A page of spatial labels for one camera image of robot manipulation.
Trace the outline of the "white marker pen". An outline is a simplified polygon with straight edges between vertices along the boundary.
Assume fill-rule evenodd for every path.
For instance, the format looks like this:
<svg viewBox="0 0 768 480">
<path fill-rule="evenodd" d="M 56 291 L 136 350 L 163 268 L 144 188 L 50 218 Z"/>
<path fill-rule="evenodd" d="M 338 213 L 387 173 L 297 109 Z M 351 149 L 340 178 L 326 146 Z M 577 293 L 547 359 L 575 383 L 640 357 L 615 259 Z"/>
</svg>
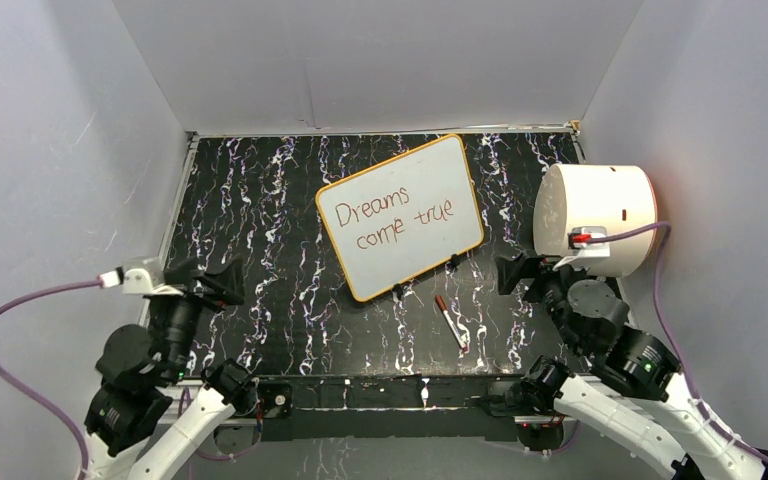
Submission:
<svg viewBox="0 0 768 480">
<path fill-rule="evenodd" d="M 469 350 L 468 344 L 467 344 L 463 334 L 461 333 L 460 329 L 457 327 L 456 323 L 454 322 L 453 318 L 451 317 L 449 311 L 448 310 L 444 310 L 443 311 L 443 316 L 444 316 L 444 319 L 447 322 L 447 325 L 448 325 L 450 331 L 454 335 L 454 338 L 455 338 L 455 340 L 456 340 L 456 342 L 458 344 L 459 349 L 462 352 L 467 352 Z"/>
</svg>

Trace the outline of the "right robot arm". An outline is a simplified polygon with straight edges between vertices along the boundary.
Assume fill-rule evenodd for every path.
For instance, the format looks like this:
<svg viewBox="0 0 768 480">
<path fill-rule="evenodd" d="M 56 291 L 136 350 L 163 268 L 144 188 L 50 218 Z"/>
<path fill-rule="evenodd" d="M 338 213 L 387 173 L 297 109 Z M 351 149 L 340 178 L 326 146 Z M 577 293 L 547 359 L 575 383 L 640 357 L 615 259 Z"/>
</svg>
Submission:
<svg viewBox="0 0 768 480">
<path fill-rule="evenodd" d="M 525 251 L 497 258 L 497 288 L 546 308 L 564 344 L 593 364 L 605 392 L 541 355 L 520 380 L 489 396 L 489 410 L 571 416 L 643 460 L 663 479 L 768 479 L 768 450 L 748 446 L 695 397 L 681 360 L 629 326 L 629 307 L 604 281 Z"/>
</svg>

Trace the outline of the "yellow framed whiteboard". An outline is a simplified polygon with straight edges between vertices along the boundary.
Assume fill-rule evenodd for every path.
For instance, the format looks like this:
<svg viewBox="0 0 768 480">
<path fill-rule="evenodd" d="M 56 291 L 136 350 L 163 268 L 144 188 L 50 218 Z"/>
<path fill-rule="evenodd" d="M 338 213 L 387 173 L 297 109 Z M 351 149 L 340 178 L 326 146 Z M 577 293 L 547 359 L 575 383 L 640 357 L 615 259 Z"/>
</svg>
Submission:
<svg viewBox="0 0 768 480">
<path fill-rule="evenodd" d="M 465 144 L 456 134 L 329 184 L 317 192 L 315 204 L 358 302 L 485 239 Z"/>
</svg>

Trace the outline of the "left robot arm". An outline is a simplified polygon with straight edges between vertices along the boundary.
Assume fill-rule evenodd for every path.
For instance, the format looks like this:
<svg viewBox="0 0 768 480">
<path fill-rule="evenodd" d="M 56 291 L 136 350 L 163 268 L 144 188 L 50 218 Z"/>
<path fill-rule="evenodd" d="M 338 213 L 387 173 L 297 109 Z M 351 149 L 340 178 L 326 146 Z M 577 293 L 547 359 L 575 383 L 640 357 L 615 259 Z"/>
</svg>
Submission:
<svg viewBox="0 0 768 480">
<path fill-rule="evenodd" d="M 148 303 L 147 325 L 126 324 L 106 340 L 95 364 L 101 385 L 84 420 L 87 458 L 80 479 L 171 479 L 207 436 L 235 416 L 262 417 L 259 379 L 228 359 L 202 371 L 191 404 L 156 442 L 173 403 L 166 389 L 185 376 L 203 311 L 244 302 L 244 262 L 208 270 L 190 258 L 166 268 L 158 258 L 125 262 L 99 278 Z"/>
</svg>

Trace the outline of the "red marker cap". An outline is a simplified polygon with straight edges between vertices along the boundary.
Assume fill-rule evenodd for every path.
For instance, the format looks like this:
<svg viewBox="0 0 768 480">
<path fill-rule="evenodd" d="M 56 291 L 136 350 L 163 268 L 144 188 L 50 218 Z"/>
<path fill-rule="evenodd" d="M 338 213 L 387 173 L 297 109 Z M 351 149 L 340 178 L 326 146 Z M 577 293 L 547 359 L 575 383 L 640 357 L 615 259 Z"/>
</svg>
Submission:
<svg viewBox="0 0 768 480">
<path fill-rule="evenodd" d="M 440 296 L 440 295 L 436 295 L 436 296 L 434 297 L 434 301 L 435 301 L 435 303 L 436 303 L 436 305 L 437 305 L 438 309 L 439 309 L 441 312 L 443 312 L 443 313 L 446 313 L 446 312 L 448 311 L 448 307 L 447 307 L 447 304 L 446 304 L 446 302 L 444 301 L 444 299 L 443 299 L 443 297 L 442 297 L 442 296 Z"/>
</svg>

